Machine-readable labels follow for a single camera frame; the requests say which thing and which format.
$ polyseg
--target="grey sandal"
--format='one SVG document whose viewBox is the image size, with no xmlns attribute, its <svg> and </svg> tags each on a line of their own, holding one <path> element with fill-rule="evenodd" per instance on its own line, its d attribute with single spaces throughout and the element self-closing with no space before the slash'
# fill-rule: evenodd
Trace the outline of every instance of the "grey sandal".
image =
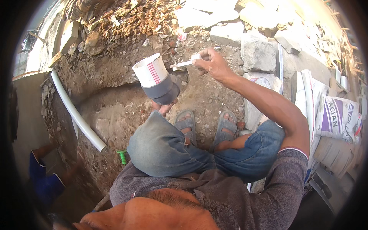
<svg viewBox="0 0 368 230">
<path fill-rule="evenodd" d="M 224 112 L 222 112 L 220 114 L 220 118 L 219 118 L 219 123 L 217 125 L 217 131 L 216 131 L 216 136 L 215 139 L 213 140 L 213 143 L 209 149 L 209 151 L 211 153 L 213 153 L 216 145 L 222 141 L 233 141 L 234 140 L 234 135 L 231 135 L 228 132 L 222 131 L 223 128 L 227 128 L 228 130 L 230 130 L 231 132 L 233 132 L 235 134 L 237 126 L 236 124 L 230 122 L 228 119 L 224 118 L 224 115 L 228 113 L 230 117 L 232 117 L 235 121 L 236 121 L 236 116 L 233 112 L 231 112 L 230 110 L 226 110 Z"/>
<path fill-rule="evenodd" d="M 185 119 L 184 121 L 178 121 L 180 118 L 185 117 L 187 113 L 190 113 L 191 118 Z M 192 131 L 184 133 L 184 136 L 188 137 L 190 142 L 197 147 L 197 139 L 195 137 L 195 121 L 194 121 L 194 113 L 189 110 L 185 109 L 181 111 L 175 118 L 175 128 L 178 130 L 182 130 L 184 128 L 192 128 Z"/>
</svg>

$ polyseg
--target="white cement bag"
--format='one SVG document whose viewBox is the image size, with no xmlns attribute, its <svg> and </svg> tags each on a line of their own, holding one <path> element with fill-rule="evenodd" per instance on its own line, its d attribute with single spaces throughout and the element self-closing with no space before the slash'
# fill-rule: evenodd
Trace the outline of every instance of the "white cement bag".
<svg viewBox="0 0 368 230">
<path fill-rule="evenodd" d="M 316 119 L 316 134 L 356 143 L 362 115 L 357 102 L 325 96 L 321 97 Z"/>
</svg>

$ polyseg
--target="dirt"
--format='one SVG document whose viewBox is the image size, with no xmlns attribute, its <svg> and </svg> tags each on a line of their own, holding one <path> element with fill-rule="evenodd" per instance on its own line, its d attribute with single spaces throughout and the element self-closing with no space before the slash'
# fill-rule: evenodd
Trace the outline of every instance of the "dirt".
<svg viewBox="0 0 368 230">
<path fill-rule="evenodd" d="M 115 15 L 119 15 L 129 11 L 130 4 L 117 1 L 109 9 L 104 4 L 98 4 L 93 14 L 102 21 L 94 31 L 100 34 L 98 44 L 103 46 L 103 51 L 91 56 L 76 50 L 72 56 L 63 55 L 56 66 L 76 108 L 107 144 L 107 149 L 103 153 L 98 152 L 81 131 L 76 139 L 70 116 L 60 99 L 54 99 L 52 105 L 47 104 L 49 118 L 46 117 L 45 122 L 63 143 L 61 154 L 66 158 L 75 160 L 77 146 L 82 149 L 86 157 L 84 173 L 92 180 L 89 183 L 101 193 L 110 190 L 116 176 L 124 168 L 116 151 L 127 148 L 129 138 L 152 111 L 151 101 L 141 89 L 132 67 L 157 51 L 154 51 L 153 44 L 162 44 L 159 52 L 169 73 L 187 82 L 187 85 L 182 85 L 179 102 L 167 114 L 167 119 L 173 123 L 179 111 L 193 110 L 199 148 L 209 149 L 215 137 L 220 111 L 229 109 L 238 121 L 244 121 L 244 100 L 239 94 L 224 88 L 209 74 L 199 76 L 193 66 L 188 66 L 187 71 L 173 72 L 169 68 L 171 64 L 190 60 L 191 55 L 204 48 L 218 47 L 218 52 L 232 70 L 243 74 L 242 66 L 238 65 L 240 49 L 210 42 L 209 31 L 205 28 L 194 27 L 185 41 L 176 44 L 175 2 L 144 1 L 125 16 L 116 17 L 123 25 L 120 27 L 113 26 L 111 16 L 116 12 Z M 149 45 L 143 46 L 146 38 Z"/>
</svg>

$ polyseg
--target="blue jeans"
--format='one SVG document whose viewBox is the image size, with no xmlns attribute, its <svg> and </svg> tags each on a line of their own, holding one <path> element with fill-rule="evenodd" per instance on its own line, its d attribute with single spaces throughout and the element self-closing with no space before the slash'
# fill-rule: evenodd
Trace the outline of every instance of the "blue jeans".
<svg viewBox="0 0 368 230">
<path fill-rule="evenodd" d="M 244 143 L 244 148 L 215 153 L 185 146 L 184 134 L 159 112 L 152 112 L 129 140 L 128 153 L 136 168 L 152 177 L 179 177 L 220 169 L 244 183 L 267 176 L 275 162 L 285 132 L 268 120 Z"/>
</svg>

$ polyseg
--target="man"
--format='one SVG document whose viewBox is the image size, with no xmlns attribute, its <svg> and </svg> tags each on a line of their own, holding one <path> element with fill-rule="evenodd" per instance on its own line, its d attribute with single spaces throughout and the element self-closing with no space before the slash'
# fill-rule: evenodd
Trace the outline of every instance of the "man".
<svg viewBox="0 0 368 230">
<path fill-rule="evenodd" d="M 198 149 L 194 115 L 182 111 L 171 125 L 160 106 L 130 138 L 131 162 L 110 190 L 113 208 L 89 213 L 74 227 L 87 229 L 288 229 L 302 199 L 309 131 L 300 110 L 282 95 L 234 74 L 214 49 L 194 60 L 271 120 L 251 136 L 234 139 L 236 117 L 220 115 L 211 150 Z M 267 176 L 265 190 L 245 183 Z"/>
<path fill-rule="evenodd" d="M 51 135 L 49 137 L 51 144 L 32 150 L 29 155 L 30 180 L 27 188 L 33 202 L 43 213 L 47 212 L 51 204 L 64 192 L 65 186 L 72 182 L 77 171 L 83 166 L 83 159 L 78 151 L 78 161 L 69 171 L 60 177 L 56 173 L 46 175 L 46 164 L 42 158 L 59 146 Z"/>
</svg>

